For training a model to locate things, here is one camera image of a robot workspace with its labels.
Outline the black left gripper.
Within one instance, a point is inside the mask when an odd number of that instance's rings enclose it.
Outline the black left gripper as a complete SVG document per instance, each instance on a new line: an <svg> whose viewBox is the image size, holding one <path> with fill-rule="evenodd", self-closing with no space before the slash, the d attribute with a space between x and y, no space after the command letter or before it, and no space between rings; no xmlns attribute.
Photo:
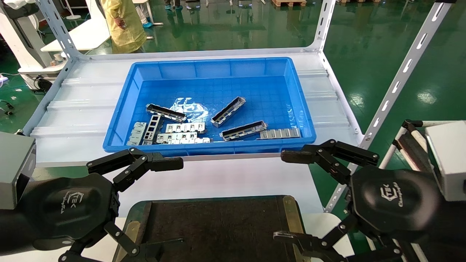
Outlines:
<svg viewBox="0 0 466 262"><path fill-rule="evenodd" d="M32 182L20 200L22 243L44 251L72 244L59 262L96 262L81 253L108 234L127 252L122 262L159 262L168 246L181 245L184 240L135 244L114 223L120 206L118 192L126 191L148 171L183 167L180 157L165 158L159 152L132 147L88 162L90 175L86 177ZM121 168L113 183L102 176Z"/></svg>

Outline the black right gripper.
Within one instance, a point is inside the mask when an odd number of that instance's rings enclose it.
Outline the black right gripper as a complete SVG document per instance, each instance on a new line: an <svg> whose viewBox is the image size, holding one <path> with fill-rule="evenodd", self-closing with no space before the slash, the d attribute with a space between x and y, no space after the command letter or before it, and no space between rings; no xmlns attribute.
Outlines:
<svg viewBox="0 0 466 262"><path fill-rule="evenodd" d="M389 235L422 235L432 225L443 196L429 174L409 169L384 170L376 166L379 155L350 144L330 139L320 145L304 145L299 151L284 150L286 163L318 164L339 184L351 183L356 215L348 215L323 238L311 234L276 231L273 239L296 245L304 257L323 262L389 262L402 257L395 244L380 249L343 257L333 247L361 219L379 233ZM340 160L366 166L351 176Z"/></svg>

